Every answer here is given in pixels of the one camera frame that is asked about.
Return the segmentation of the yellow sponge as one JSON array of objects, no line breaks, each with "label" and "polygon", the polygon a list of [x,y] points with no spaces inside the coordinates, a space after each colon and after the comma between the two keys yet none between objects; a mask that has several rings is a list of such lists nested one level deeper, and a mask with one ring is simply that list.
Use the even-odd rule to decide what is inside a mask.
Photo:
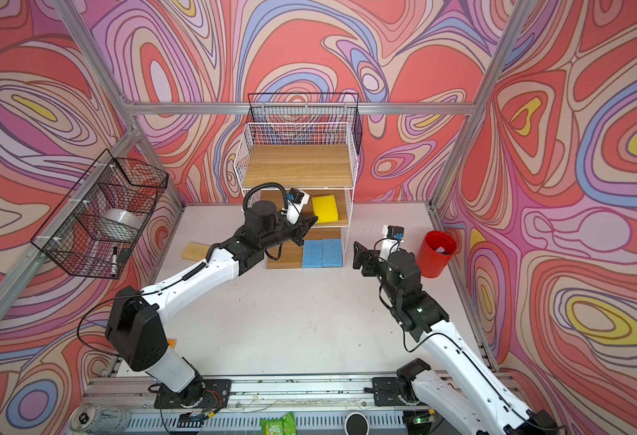
[{"label": "yellow sponge", "polygon": [[312,209],[317,217],[317,224],[335,223],[340,220],[338,202],[334,195],[324,195],[311,198]]}]

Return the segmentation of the blue sponge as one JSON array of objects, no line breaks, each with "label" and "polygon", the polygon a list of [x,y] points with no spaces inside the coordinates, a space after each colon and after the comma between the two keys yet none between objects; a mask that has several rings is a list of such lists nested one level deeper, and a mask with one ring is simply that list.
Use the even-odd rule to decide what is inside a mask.
[{"label": "blue sponge", "polygon": [[342,268],[343,248],[340,239],[324,239],[322,246],[322,266],[324,268]]},{"label": "blue sponge", "polygon": [[323,268],[323,241],[306,240],[302,250],[303,268]]}]

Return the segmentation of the white wire wooden shelf rack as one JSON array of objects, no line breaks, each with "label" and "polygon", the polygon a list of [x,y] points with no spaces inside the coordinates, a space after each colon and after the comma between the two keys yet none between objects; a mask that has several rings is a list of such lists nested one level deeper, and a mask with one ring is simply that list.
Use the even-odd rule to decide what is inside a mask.
[{"label": "white wire wooden shelf rack", "polygon": [[261,123],[243,129],[233,168],[248,204],[316,216],[305,244],[273,248],[269,269],[342,268],[358,177],[358,145],[345,121]]}]

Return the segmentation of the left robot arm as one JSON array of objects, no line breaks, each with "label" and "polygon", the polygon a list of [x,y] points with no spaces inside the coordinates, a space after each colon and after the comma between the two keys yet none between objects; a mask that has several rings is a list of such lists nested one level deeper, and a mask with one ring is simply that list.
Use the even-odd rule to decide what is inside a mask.
[{"label": "left robot arm", "polygon": [[164,326],[189,304],[257,266],[272,248],[287,242],[302,246],[318,222],[293,203],[280,211],[261,200],[243,213],[243,225],[211,245],[204,259],[141,290],[128,286],[114,298],[104,331],[107,342],[132,371],[157,380],[181,408],[198,407],[207,387],[204,377],[168,344]]}]

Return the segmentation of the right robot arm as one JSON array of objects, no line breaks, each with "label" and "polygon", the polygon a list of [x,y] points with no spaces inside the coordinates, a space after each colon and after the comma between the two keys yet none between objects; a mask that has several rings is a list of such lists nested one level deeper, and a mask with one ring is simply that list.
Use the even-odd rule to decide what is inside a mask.
[{"label": "right robot arm", "polygon": [[392,245],[354,245],[353,268],[376,277],[379,298],[416,349],[427,351],[456,383],[446,384],[422,359],[396,372],[404,402],[440,414],[461,434],[557,434],[547,411],[533,411],[512,393],[461,337],[447,311],[422,286],[414,254]]}]

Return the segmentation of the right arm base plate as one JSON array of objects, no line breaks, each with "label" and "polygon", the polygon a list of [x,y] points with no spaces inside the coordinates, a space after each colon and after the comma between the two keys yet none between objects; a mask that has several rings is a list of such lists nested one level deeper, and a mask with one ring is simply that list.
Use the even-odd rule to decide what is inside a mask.
[{"label": "right arm base plate", "polygon": [[396,376],[378,376],[371,379],[371,386],[363,389],[370,394],[378,407],[424,407],[406,380]]}]

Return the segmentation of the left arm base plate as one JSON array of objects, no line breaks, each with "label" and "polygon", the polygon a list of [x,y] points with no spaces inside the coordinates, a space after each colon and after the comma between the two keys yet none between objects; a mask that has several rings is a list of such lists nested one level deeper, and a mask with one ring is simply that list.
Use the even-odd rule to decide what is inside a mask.
[{"label": "left arm base plate", "polygon": [[148,391],[155,395],[156,409],[220,411],[228,405],[232,383],[231,379],[195,378],[180,393],[164,384],[150,385]]}]

